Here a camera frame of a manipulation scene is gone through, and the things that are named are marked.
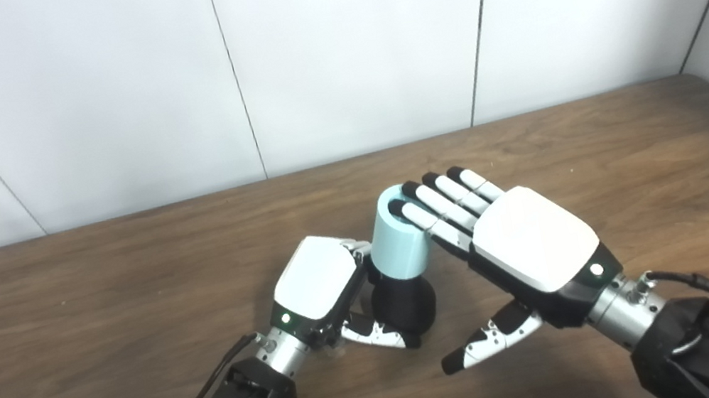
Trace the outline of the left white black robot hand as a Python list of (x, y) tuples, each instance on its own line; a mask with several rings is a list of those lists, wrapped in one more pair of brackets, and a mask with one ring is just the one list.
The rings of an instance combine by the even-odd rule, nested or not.
[(421, 346), (399, 328), (352, 312), (372, 267), (368, 241), (308, 236), (300, 241), (276, 282), (267, 344), (261, 359), (294, 377), (309, 352), (347, 341), (384, 348)]

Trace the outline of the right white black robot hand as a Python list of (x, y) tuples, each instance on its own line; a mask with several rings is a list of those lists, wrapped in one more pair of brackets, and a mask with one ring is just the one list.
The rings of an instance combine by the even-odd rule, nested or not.
[(389, 212), (425, 233), (472, 271), (512, 296), (442, 359), (453, 375), (516, 345), (543, 325), (580, 328), (621, 262), (584, 220), (533, 189), (501, 189), (453, 166), (402, 185)]

